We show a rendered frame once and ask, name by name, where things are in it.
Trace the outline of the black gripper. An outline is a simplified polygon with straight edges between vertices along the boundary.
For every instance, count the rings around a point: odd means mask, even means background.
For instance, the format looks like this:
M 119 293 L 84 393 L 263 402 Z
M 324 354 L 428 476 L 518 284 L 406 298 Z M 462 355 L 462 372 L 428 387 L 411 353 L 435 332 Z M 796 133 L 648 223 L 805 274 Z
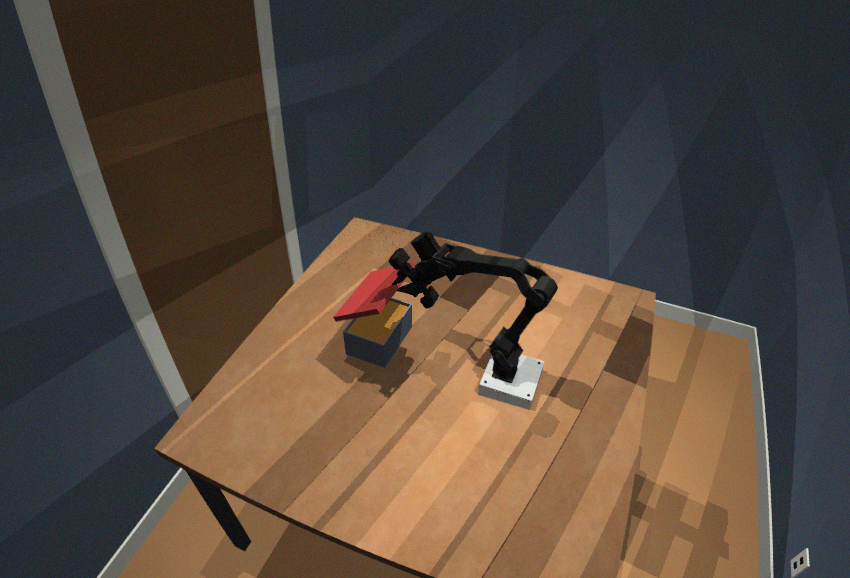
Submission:
M 409 255 L 403 248 L 397 249 L 388 259 L 392 267 L 399 270 L 397 272 L 398 277 L 392 285 L 396 285 L 404 281 L 406 277 L 409 277 L 412 283 L 399 287 L 397 291 L 413 295 L 414 297 L 423 293 L 425 296 L 420 299 L 420 302 L 426 309 L 428 309 L 435 304 L 439 294 L 432 286 L 429 286 L 427 289 L 427 286 L 434 281 L 426 273 L 425 264 L 427 260 L 425 263 L 412 268 L 412 266 L 407 263 L 409 259 Z

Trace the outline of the red box lid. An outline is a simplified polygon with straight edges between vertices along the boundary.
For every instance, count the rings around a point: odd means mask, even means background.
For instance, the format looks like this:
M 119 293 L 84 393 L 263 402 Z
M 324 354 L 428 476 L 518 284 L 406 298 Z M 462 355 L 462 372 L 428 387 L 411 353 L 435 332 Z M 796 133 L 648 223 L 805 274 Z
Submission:
M 336 322 L 380 314 L 404 281 L 392 285 L 399 270 L 388 267 L 370 272 L 333 317 Z

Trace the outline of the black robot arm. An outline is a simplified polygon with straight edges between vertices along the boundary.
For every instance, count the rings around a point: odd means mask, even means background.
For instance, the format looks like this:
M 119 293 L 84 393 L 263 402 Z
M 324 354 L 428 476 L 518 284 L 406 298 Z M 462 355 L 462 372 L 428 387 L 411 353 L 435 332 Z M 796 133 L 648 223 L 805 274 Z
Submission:
M 453 281 L 457 275 L 476 272 L 511 277 L 517 283 L 522 295 L 527 298 L 525 307 L 512 326 L 508 330 L 503 327 L 489 345 L 494 361 L 492 378 L 512 383 L 518 369 L 518 358 L 523 352 L 518 343 L 520 335 L 532 318 L 549 305 L 558 289 L 556 282 L 525 258 L 477 254 L 472 249 L 448 243 L 440 247 L 431 232 L 423 232 L 411 244 L 422 260 L 415 266 L 427 260 L 425 270 L 432 280 L 447 276 Z M 525 274 L 537 280 L 533 287 Z

